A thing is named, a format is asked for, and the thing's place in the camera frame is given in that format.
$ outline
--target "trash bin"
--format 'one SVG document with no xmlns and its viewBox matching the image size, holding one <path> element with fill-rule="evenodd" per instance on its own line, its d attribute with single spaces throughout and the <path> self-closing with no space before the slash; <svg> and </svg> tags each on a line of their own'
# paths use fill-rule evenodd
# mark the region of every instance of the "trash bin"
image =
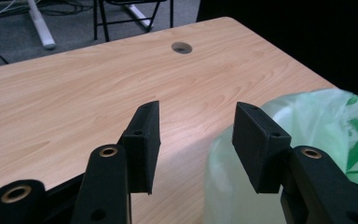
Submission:
<svg viewBox="0 0 358 224">
<path fill-rule="evenodd" d="M 291 147 L 327 152 L 358 184 L 358 96 L 339 89 L 284 95 L 261 106 L 291 136 Z M 232 126 L 211 146 L 204 223 L 286 223 L 281 194 L 256 194 L 231 144 Z"/>
</svg>

